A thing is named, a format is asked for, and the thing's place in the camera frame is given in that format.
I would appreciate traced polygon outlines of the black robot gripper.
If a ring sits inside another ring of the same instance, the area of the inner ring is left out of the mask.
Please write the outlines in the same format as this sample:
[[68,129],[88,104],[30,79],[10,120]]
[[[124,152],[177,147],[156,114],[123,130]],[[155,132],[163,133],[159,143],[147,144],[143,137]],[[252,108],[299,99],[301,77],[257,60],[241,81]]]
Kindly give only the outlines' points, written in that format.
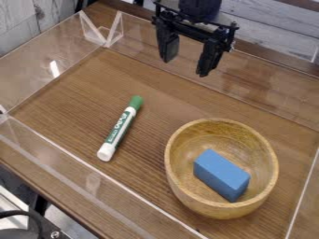
[[237,23],[221,13],[221,0],[153,0],[159,56],[165,63],[179,53],[179,35],[204,42],[196,74],[207,77],[216,68],[223,51],[231,51]]

